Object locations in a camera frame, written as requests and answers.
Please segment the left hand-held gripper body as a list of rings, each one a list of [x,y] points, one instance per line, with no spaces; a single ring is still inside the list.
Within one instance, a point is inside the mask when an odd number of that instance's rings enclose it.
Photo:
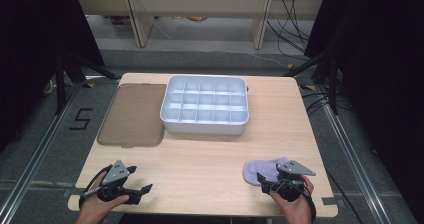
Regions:
[[[97,191],[97,197],[104,202],[112,201],[118,196],[128,195],[128,205],[137,205],[141,200],[140,190],[126,189],[124,183],[128,177],[127,167],[121,160],[117,160],[102,179]]]

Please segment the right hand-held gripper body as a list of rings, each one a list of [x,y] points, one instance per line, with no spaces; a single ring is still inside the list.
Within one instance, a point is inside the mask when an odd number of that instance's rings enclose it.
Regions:
[[[304,193],[306,184],[302,175],[315,176],[316,173],[295,160],[290,160],[285,164],[277,164],[277,180],[275,182],[264,181],[270,185],[270,192],[277,192],[283,199],[293,202]]]

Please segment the light purple sock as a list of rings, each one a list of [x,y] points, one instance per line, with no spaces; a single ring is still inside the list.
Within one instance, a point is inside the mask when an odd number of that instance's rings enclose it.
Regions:
[[[288,162],[286,157],[273,160],[251,160],[244,164],[242,169],[243,179],[250,185],[259,186],[257,174],[260,173],[267,180],[275,182],[277,180],[278,171],[277,164],[285,164]]]

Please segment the white compartment storage box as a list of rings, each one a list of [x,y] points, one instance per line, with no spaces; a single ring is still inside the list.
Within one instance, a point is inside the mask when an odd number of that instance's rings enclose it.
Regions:
[[[234,76],[173,75],[160,118],[168,132],[241,135],[249,121],[247,83]]]

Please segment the person's right hand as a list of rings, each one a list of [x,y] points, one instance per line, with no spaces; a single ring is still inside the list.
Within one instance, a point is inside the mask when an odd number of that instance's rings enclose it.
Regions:
[[[276,192],[269,193],[270,197],[279,206],[276,213],[283,215],[288,224],[313,224],[313,211],[309,202],[312,200],[311,195],[314,185],[307,176],[302,175],[302,179],[306,184],[304,193],[293,202],[288,202]]]

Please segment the person's left hand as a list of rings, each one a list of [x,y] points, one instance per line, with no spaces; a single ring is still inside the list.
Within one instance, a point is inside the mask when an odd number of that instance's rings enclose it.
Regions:
[[[79,214],[84,213],[85,215],[96,215],[107,217],[109,213],[116,207],[126,203],[129,200],[128,195],[121,195],[112,201],[104,202],[99,199],[96,195],[90,195],[82,204]]]

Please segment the grey tape strip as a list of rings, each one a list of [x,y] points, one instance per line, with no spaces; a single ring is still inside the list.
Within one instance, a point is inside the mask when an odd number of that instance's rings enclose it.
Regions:
[[[62,196],[64,198],[70,198],[73,195],[80,196],[82,193],[84,193],[84,188],[72,187],[72,188],[65,189],[62,193]]]
[[[343,199],[337,199],[336,197],[325,197],[322,198],[323,205],[337,205],[338,207],[345,207]]]

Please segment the brown translucent box lid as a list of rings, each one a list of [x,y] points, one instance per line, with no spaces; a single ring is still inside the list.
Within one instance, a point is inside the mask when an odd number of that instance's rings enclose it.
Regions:
[[[104,146],[155,147],[162,142],[160,110],[165,84],[122,84],[117,88],[97,136]]]

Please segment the black metal stand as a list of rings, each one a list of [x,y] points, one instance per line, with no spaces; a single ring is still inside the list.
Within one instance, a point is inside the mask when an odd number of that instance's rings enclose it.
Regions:
[[[119,75],[106,69],[99,50],[96,51],[96,55],[96,58],[89,58],[63,46],[58,48],[57,58],[54,64],[57,92],[56,114],[59,114],[65,108],[67,103],[65,93],[65,76],[68,76],[72,83],[81,84],[86,81],[86,77],[81,68],[87,67],[108,79],[120,79]]]
[[[283,77],[294,77],[295,75],[305,71],[306,69],[316,65],[316,70],[312,75],[312,81],[315,84],[323,84],[325,80],[329,80],[328,100],[330,109],[334,115],[338,114],[336,107],[336,90],[337,90],[337,62],[335,60],[336,51],[332,47],[326,47],[321,53],[302,65],[290,69]]]

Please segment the dark curtain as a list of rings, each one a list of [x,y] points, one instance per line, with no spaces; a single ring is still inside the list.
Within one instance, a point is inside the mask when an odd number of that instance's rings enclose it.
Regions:
[[[329,44],[371,143],[418,224],[424,224],[424,0],[323,0],[306,51]]]
[[[0,0],[0,152],[57,67],[80,79],[87,63],[104,64],[79,0]]]

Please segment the beige wooden desk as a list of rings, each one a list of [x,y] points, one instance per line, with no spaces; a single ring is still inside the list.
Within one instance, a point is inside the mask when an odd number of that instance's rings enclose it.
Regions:
[[[260,49],[268,19],[314,20],[323,0],[79,0],[88,15],[127,16],[136,45],[146,45],[154,19],[166,17],[239,18],[250,21],[253,45]],[[294,4],[292,13],[283,6]]]

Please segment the aluminium floor rail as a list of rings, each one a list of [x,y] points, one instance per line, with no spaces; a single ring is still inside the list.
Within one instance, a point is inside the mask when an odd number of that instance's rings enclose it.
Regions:
[[[81,84],[73,84],[70,87],[69,92],[65,95],[64,106],[52,117],[47,129],[43,133],[42,139],[38,142],[36,149],[31,155],[31,158],[26,163],[26,166],[19,178],[14,182],[7,198],[0,206],[0,224],[9,224],[13,219],[35,174],[38,172],[46,157],[53,143],[53,139],[56,137],[60,126],[67,115],[71,103],[80,89]]]
[[[362,165],[359,156],[345,131],[336,108],[337,91],[335,87],[328,90],[328,104],[324,107],[327,118],[337,136],[346,159],[351,167],[353,175],[361,189],[361,192],[370,208],[370,211],[377,224],[391,224],[391,220],[384,208],[374,185],[372,184],[365,167]]]

